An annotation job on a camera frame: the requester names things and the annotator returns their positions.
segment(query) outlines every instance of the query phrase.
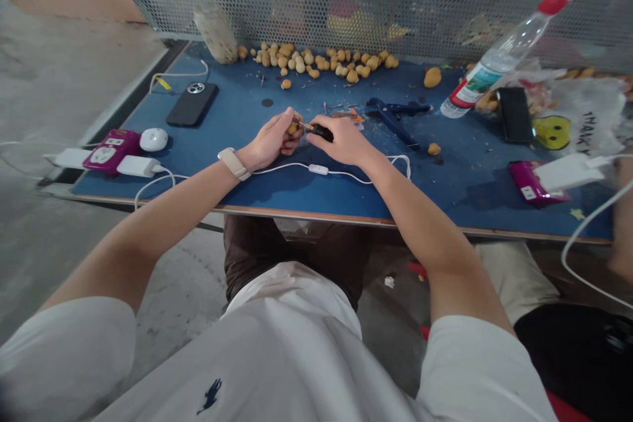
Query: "wrist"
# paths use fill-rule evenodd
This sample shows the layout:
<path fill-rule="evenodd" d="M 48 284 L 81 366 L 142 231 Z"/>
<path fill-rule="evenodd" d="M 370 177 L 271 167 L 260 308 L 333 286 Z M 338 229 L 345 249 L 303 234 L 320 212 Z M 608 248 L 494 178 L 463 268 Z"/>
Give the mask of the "wrist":
<path fill-rule="evenodd" d="M 376 148 L 371 148 L 371 151 L 365 154 L 358 163 L 358 168 L 365 172 L 365 175 L 369 176 L 370 173 L 379 172 L 381 168 L 389 164 L 389 159 Z"/>
<path fill-rule="evenodd" d="M 240 148 L 238 151 L 236 151 L 235 156 L 242 163 L 242 165 L 244 165 L 244 168 L 249 171 L 249 173 L 257 171 L 260 168 L 257 165 L 258 161 L 255 157 L 255 154 L 252 153 L 248 146 Z"/>

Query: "white t-shirt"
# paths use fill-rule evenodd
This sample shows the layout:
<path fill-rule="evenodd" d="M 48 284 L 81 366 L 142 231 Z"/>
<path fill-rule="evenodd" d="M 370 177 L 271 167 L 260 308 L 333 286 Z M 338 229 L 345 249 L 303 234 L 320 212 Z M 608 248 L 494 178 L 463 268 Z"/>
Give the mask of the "white t-shirt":
<path fill-rule="evenodd" d="M 116 299 L 56 305 L 0 349 L 21 421 L 81 419 L 131 368 L 135 318 Z M 529 355 L 495 325 L 433 324 L 415 400 L 361 340 L 345 294 L 298 262 L 245 286 L 227 313 L 96 421 L 555 421 Z"/>

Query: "t-shirt sleeve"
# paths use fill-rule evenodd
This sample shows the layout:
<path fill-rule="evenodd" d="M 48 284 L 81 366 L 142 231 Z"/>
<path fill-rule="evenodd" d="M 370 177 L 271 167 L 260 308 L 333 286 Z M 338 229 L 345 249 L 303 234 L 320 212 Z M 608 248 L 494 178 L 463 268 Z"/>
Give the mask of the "t-shirt sleeve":
<path fill-rule="evenodd" d="M 525 347 L 470 316 L 431 327 L 416 400 L 445 421 L 557 420 Z"/>
<path fill-rule="evenodd" d="M 0 348 L 3 409 L 16 420 L 70 421 L 106 396 L 132 367 L 134 312 L 87 297 L 27 320 Z"/>

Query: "blue pliers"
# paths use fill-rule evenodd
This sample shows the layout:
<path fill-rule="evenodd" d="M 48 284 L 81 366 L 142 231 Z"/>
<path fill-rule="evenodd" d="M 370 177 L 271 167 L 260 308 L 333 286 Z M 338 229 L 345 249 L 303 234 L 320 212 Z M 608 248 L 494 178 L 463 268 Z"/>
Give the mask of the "blue pliers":
<path fill-rule="evenodd" d="M 413 115 L 414 113 L 428 112 L 431 109 L 429 104 L 425 105 L 402 105 L 402 104 L 385 104 L 378 98 L 371 98 L 365 105 L 367 107 L 375 108 L 376 110 L 370 111 L 367 115 L 374 117 L 379 115 L 382 121 L 389 127 L 389 129 L 395 133 L 400 140 L 402 140 L 407 147 L 412 150 L 419 150 L 420 144 L 415 140 L 398 121 L 400 120 L 396 114 L 406 113 Z"/>

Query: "smartwatch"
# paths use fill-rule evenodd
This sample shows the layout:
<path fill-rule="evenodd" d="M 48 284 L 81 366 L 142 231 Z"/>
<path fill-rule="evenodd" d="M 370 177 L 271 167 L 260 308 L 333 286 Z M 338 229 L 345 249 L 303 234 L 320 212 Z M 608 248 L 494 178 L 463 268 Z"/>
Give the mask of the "smartwatch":
<path fill-rule="evenodd" d="M 242 162 L 239 161 L 239 158 L 235 156 L 234 148 L 225 148 L 218 154 L 218 159 L 223 161 L 225 165 L 233 172 L 235 177 L 240 181 L 245 181 L 248 177 L 251 176 L 249 171 L 246 169 Z"/>

